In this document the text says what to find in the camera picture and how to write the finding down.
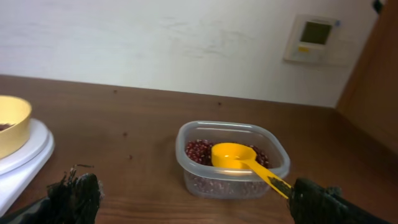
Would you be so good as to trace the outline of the yellow plastic measuring scoop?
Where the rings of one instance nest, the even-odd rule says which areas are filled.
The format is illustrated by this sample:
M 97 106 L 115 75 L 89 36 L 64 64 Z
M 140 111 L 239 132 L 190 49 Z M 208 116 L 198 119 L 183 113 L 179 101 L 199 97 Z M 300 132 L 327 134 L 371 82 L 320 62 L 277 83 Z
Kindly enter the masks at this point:
M 256 152 L 248 146 L 224 142 L 211 148 L 211 162 L 215 167 L 251 169 L 278 194 L 289 199 L 292 187 L 256 161 Z

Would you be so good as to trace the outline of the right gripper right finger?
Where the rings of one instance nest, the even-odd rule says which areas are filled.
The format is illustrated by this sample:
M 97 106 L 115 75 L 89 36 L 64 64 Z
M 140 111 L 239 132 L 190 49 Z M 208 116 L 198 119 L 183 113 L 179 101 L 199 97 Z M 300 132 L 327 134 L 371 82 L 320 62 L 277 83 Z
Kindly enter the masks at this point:
M 295 224 L 389 224 L 341 196 L 339 187 L 321 187 L 299 178 L 289 192 Z

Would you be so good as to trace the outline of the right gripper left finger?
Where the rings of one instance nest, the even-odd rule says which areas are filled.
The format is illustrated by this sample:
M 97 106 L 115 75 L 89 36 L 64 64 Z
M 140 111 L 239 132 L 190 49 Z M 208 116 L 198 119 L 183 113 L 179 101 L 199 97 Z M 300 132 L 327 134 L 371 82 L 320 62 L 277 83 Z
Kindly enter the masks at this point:
M 61 181 L 47 186 L 47 195 L 1 218 L 3 224 L 94 224 L 104 199 L 103 183 L 93 173 L 76 176 L 79 164 Z

